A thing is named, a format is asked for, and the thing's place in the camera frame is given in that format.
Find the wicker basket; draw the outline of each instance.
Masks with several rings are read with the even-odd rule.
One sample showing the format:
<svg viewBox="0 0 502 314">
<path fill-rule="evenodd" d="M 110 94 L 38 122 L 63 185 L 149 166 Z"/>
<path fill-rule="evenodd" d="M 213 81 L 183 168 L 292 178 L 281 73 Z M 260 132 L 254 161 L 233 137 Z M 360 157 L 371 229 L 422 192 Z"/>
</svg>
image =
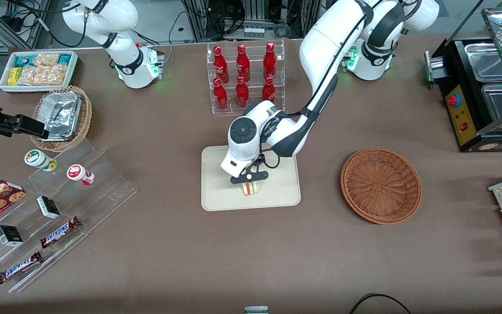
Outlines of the wicker basket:
<svg viewBox="0 0 502 314">
<path fill-rule="evenodd" d="M 342 168 L 340 187 L 357 214 L 381 225 L 410 218 L 422 199 L 416 169 L 401 155 L 380 147 L 353 153 Z"/>
<path fill-rule="evenodd" d="M 82 104 L 81 111 L 78 116 L 78 123 L 76 127 L 75 137 L 68 142 L 43 142 L 38 140 L 36 137 L 30 137 L 34 145 L 42 150 L 54 151 L 56 153 L 64 151 L 67 147 L 70 147 L 76 141 L 82 139 L 88 133 L 88 129 L 90 128 L 90 119 L 92 119 L 92 105 L 90 104 L 90 99 L 86 96 L 85 92 L 82 89 L 76 86 L 67 86 L 65 88 L 56 89 L 55 91 L 51 91 L 50 93 L 64 93 L 64 92 L 76 92 L 82 96 Z M 34 109 L 34 114 L 32 117 L 35 119 L 38 116 L 38 110 L 40 109 L 40 105 L 42 104 L 42 99 L 38 102 L 36 109 Z"/>
</svg>

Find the red-capped bottle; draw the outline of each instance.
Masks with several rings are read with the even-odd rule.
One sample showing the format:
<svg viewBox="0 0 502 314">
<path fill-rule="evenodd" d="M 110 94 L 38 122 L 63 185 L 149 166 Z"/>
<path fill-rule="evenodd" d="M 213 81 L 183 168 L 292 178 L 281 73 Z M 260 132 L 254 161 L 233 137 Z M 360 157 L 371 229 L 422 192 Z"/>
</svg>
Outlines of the red-capped bottle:
<svg viewBox="0 0 502 314">
<path fill-rule="evenodd" d="M 214 101 L 217 103 L 218 110 L 226 111 L 227 110 L 227 94 L 226 89 L 222 86 L 222 81 L 220 78 L 214 78 Z"/>
<path fill-rule="evenodd" d="M 245 52 L 245 45 L 237 45 L 237 60 L 235 60 L 237 65 L 237 75 L 242 75 L 246 82 L 251 80 L 251 65 L 249 64 L 249 57 Z"/>
<path fill-rule="evenodd" d="M 230 81 L 230 76 L 227 73 L 227 62 L 222 55 L 222 48 L 220 46 L 215 46 L 213 48 L 214 52 L 214 71 L 224 84 Z"/>
<path fill-rule="evenodd" d="M 273 79 L 276 77 L 275 44 L 272 42 L 267 44 L 267 53 L 265 53 L 265 58 L 263 59 L 263 77 L 267 79 L 269 75 Z"/>
<path fill-rule="evenodd" d="M 235 93 L 237 94 L 237 105 L 241 108 L 247 107 L 247 101 L 249 100 L 249 88 L 245 84 L 245 78 L 243 76 L 237 77 L 237 87 L 235 88 Z"/>
<path fill-rule="evenodd" d="M 263 100 L 275 102 L 275 86 L 272 85 L 272 77 L 269 76 L 265 79 L 265 85 L 263 86 Z"/>
</svg>

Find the table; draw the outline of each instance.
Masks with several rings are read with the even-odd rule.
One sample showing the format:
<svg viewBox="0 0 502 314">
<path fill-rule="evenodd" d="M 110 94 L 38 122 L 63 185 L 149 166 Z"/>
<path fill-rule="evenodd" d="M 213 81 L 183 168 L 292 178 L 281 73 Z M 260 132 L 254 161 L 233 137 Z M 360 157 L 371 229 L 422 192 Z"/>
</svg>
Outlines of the table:
<svg viewBox="0 0 502 314">
<path fill-rule="evenodd" d="M 139 189 L 20 294 L 0 289 L 0 313 L 347 313 L 364 294 L 390 294 L 414 313 L 502 312 L 502 217 L 486 187 L 502 181 L 502 153 L 458 153 L 438 90 L 424 86 L 424 51 L 444 35 L 403 36 L 383 78 L 339 73 L 324 114 L 297 155 L 295 207 L 207 212 L 200 157 L 226 145 L 233 117 L 210 113 L 205 44 L 175 46 L 164 78 L 127 88 L 104 50 L 78 50 L 75 79 L 93 105 L 89 139 Z M 299 41 L 285 41 L 287 111 L 311 88 Z M 159 48 L 168 52 L 168 48 Z M 8 114 L 40 95 L 1 93 Z M 20 183 L 30 138 L 0 136 L 0 178 Z M 408 221 L 357 216 L 339 174 L 358 149 L 406 157 L 424 186 Z M 369 300 L 357 313 L 399 312 Z"/>
</svg>

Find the white tray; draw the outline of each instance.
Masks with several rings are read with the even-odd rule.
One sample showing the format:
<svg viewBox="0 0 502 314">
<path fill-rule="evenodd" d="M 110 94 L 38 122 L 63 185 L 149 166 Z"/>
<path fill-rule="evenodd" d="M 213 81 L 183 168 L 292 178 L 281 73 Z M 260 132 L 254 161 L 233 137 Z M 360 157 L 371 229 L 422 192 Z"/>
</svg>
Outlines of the white tray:
<svg viewBox="0 0 502 314">
<path fill-rule="evenodd" d="M 27 85 L 7 85 L 7 79 L 9 78 L 9 72 L 14 67 L 15 61 L 20 56 L 32 56 L 38 53 L 51 53 L 51 54 L 61 54 L 61 55 L 71 55 L 69 64 L 67 65 L 67 72 L 65 73 L 65 78 L 63 79 L 62 85 L 42 85 L 42 86 L 27 86 Z M 48 92 L 54 89 L 67 87 L 71 83 L 73 73 L 75 72 L 76 62 L 78 56 L 75 52 L 70 50 L 44 50 L 44 51 L 21 51 L 13 52 L 7 60 L 7 65 L 0 79 L 0 89 L 8 93 L 36 93 L 36 92 Z"/>
</svg>

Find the aluminum foil container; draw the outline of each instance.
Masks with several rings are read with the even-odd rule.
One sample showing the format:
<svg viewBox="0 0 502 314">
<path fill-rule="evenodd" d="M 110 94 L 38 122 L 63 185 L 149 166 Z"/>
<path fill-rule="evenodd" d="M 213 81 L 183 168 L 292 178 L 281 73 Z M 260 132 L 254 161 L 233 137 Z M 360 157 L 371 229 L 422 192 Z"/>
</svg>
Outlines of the aluminum foil container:
<svg viewBox="0 0 502 314">
<path fill-rule="evenodd" d="M 49 135 L 41 141 L 70 141 L 75 137 L 82 97 L 75 92 L 49 94 L 42 100 L 36 120 Z"/>
</svg>

